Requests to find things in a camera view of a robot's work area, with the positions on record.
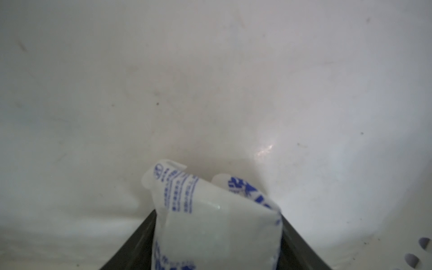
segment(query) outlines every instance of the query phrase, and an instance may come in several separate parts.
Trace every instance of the blue logo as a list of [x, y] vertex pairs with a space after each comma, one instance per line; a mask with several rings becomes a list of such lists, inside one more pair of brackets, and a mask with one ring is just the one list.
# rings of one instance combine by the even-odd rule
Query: blue logo
[[160, 252], [159, 243], [156, 241], [153, 248], [154, 269], [155, 270], [195, 270], [194, 262], [187, 261], [171, 261]]
[[162, 171], [163, 171], [163, 166], [158, 163], [155, 166], [155, 170], [153, 171], [153, 175], [156, 177], [156, 179], [159, 179], [162, 175]]
[[231, 179], [228, 180], [228, 186], [231, 188], [231, 192], [238, 193], [242, 191], [247, 198], [251, 197], [251, 192], [258, 191], [258, 189], [253, 187], [251, 184], [237, 177], [231, 177]]

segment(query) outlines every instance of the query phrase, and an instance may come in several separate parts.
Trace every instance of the white plastic surface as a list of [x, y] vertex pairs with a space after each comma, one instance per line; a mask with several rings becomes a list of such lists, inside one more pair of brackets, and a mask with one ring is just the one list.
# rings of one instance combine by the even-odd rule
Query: white plastic surface
[[160, 158], [344, 268], [432, 158], [429, 0], [0, 2], [2, 260], [102, 264]]
[[432, 166], [348, 270], [432, 269]]

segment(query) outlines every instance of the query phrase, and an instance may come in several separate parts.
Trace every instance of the smudge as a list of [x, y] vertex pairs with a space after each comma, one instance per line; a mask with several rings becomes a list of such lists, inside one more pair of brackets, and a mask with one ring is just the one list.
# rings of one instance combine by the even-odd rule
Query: smudge
[[22, 52], [27, 52], [27, 48], [24, 46], [24, 44], [22, 43], [21, 40], [17, 39], [16, 43], [18, 44], [19, 48], [21, 49]]
[[61, 155], [61, 157], [59, 157], [58, 159], [56, 159], [56, 161], [54, 161], [54, 164], [59, 163], [66, 155], [67, 155], [67, 153], [64, 153], [63, 155]]
[[308, 146], [305, 144], [297, 143], [297, 146], [300, 148], [307, 148]]

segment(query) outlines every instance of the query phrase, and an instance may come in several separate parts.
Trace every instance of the hole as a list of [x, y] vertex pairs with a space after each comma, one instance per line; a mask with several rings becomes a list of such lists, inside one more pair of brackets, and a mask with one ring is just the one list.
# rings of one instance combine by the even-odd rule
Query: hole
[[422, 237], [419, 239], [419, 245], [420, 245], [420, 247], [422, 247], [422, 249], [427, 250], [430, 241], [431, 241], [430, 238]]
[[406, 263], [409, 266], [411, 266], [413, 269], [415, 269], [420, 263], [419, 257], [417, 257], [416, 255], [411, 254], [411, 253], [405, 254], [404, 258], [405, 258]]

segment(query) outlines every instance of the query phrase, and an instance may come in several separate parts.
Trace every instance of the white packet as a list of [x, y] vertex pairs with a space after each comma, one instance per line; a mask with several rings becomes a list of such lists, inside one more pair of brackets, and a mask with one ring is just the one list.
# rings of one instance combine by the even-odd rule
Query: white packet
[[[142, 178], [157, 212], [152, 269], [275, 269], [282, 235], [277, 205], [245, 181], [234, 187], [248, 198], [227, 191], [230, 175], [213, 178], [222, 189], [185, 168], [163, 159]], [[261, 195], [261, 204], [249, 199]]]

